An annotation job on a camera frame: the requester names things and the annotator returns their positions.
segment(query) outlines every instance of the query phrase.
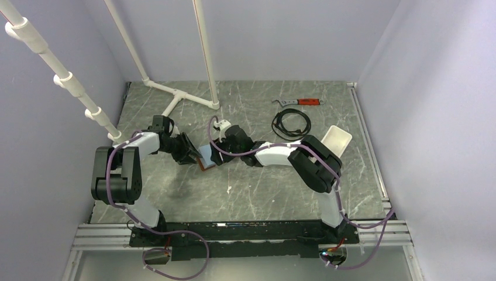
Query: orange tool handle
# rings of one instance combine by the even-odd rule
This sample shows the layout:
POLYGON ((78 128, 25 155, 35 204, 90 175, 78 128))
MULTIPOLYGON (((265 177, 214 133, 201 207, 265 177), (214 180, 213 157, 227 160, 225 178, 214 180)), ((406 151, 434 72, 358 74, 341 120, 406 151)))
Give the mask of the orange tool handle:
POLYGON ((298 104, 300 105, 320 105, 321 102, 318 98, 299 98, 298 104))

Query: white wall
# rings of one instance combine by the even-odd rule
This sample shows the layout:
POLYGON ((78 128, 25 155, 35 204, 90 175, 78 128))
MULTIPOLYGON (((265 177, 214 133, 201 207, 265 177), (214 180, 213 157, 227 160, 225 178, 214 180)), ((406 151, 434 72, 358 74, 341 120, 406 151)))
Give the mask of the white wall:
POLYGON ((358 95, 426 280, 496 280, 496 2, 403 0, 358 95))
MULTIPOLYGON (((125 82, 83 2, 13 3, 116 123, 125 82)), ((60 280, 93 203, 94 151, 109 140, 0 18, 0 280, 60 280)))
MULTIPOLYGON (((149 76, 206 80, 192 1, 113 0, 149 76)), ((129 81, 141 77, 103 0, 85 0, 129 81)), ((203 0, 217 80, 357 81, 399 0, 203 0)))

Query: pvc pipe frame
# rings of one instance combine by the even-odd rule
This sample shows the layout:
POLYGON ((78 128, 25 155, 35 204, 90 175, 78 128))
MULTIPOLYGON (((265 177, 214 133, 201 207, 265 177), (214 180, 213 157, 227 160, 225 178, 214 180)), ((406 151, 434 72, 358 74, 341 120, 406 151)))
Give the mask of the pvc pipe frame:
POLYGON ((213 73, 212 73, 212 60, 210 57, 210 52, 209 52, 209 47, 208 47, 208 41, 206 38, 206 33, 205 33, 205 19, 203 15, 203 9, 201 6, 201 0, 193 0, 193 6, 195 8, 195 16, 197 18, 197 24, 198 24, 198 31, 200 35, 200 41, 202 44, 202 50, 205 58, 205 67, 206 67, 206 72, 208 75, 208 84, 210 86, 210 93, 212 96, 212 101, 205 100, 203 98, 196 97, 194 95, 188 94, 185 91, 181 91, 178 89, 173 89, 164 85, 161 85, 159 83, 155 83, 154 81, 150 80, 150 77, 146 74, 143 63, 141 62, 138 53, 136 51, 136 48, 131 41, 131 38, 129 37, 128 32, 126 31, 126 28, 124 27, 124 24, 117 13, 117 9, 115 8, 115 5, 113 4, 112 0, 104 0, 105 5, 107 6, 109 13, 112 16, 113 21, 115 22, 115 25, 119 29, 120 35, 122 36, 122 39, 126 43, 126 46, 129 49, 129 53, 131 53, 131 56, 133 57, 133 60, 136 64, 136 67, 139 70, 139 73, 142 77, 143 83, 151 88, 156 88, 165 92, 169 92, 174 95, 173 100, 169 104, 169 106, 162 112, 162 115, 168 116, 174 107, 180 102, 182 99, 190 100, 197 102, 202 105, 206 105, 207 107, 210 107, 212 109, 219 109, 221 107, 219 103, 219 98, 217 96, 217 88, 215 86, 215 80, 213 79, 213 73))
POLYGON ((84 104, 86 107, 84 115, 104 127, 108 131, 107 137, 109 139, 117 143, 124 142, 126 139, 122 133, 115 128, 107 114, 88 96, 86 90, 74 75, 51 52, 48 43, 29 20, 24 18, 9 0, 0 0, 0 11, 8 20, 5 24, 5 32, 10 37, 24 42, 32 52, 38 54, 45 61, 55 72, 54 83, 66 89, 73 97, 78 98, 84 104))

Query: coiled black cable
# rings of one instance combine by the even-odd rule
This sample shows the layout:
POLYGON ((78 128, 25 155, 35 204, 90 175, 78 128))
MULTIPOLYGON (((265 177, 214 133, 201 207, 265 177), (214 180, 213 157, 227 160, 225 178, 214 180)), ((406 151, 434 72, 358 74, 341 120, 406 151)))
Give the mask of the coiled black cable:
POLYGON ((294 108, 286 108, 280 112, 278 112, 274 119, 272 120, 272 131, 274 131, 274 133, 281 139, 284 139, 286 141, 290 141, 290 142, 293 142, 293 141, 297 141, 299 139, 302 139, 304 136, 306 136, 308 133, 310 133, 310 129, 312 128, 312 124, 310 122, 310 118, 308 118, 307 114, 297 110, 297 109, 294 109, 294 108), (306 121, 306 125, 305 125, 305 129, 303 130, 300 130, 300 129, 297 129, 297 130, 294 130, 294 131, 289 131, 288 129, 286 129, 284 127, 284 124, 283 124, 283 116, 286 115, 286 114, 298 114, 300 116, 303 117, 303 119, 305 119, 306 121), (294 139, 287 139, 281 135, 279 135, 276 131, 275 131, 275 128, 277 128, 279 131, 281 131, 283 134, 285 134, 286 136, 290 137, 290 138, 294 138, 294 139))

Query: marble surface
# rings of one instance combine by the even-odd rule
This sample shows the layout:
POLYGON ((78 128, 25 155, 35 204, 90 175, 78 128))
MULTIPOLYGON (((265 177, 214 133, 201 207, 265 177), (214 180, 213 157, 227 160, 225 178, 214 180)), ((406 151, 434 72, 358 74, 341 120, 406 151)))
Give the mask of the marble surface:
MULTIPOLYGON (((163 83, 192 95, 210 99, 208 83, 163 83)), ((382 218, 384 210, 367 154, 359 119, 345 82, 336 81, 221 81, 218 111, 191 101, 181 101, 170 117, 197 147, 208 143, 206 127, 212 115, 238 124, 254 141, 283 142, 270 122, 281 111, 273 98, 320 98, 325 105, 290 105, 311 119, 311 133, 322 139, 331 125, 350 132, 353 139, 342 158, 342 196, 350 218, 382 218)), ((133 83, 123 107, 118 129, 130 135, 147 128, 172 100, 166 92, 133 83)), ((303 128, 300 116, 283 121, 303 128)), ((202 172, 198 165, 179 166, 166 153, 142 161, 143 193, 162 210, 167 221, 303 220, 319 218, 314 192, 291 167, 248 167, 240 159, 202 172)), ((126 222, 119 210, 97 202, 92 223, 126 222)))

